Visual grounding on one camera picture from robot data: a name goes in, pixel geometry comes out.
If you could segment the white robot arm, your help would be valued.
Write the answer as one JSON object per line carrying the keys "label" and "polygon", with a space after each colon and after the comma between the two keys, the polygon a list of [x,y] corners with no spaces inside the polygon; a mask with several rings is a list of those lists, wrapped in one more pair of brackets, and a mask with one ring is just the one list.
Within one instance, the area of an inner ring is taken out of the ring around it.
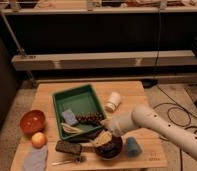
{"label": "white robot arm", "polygon": [[151,107],[135,106],[131,112],[114,115],[102,120],[101,124],[106,131],[102,131],[92,140],[95,147],[103,146],[109,143],[113,137],[121,137],[142,127],[166,137],[197,161],[197,135],[165,121]]}

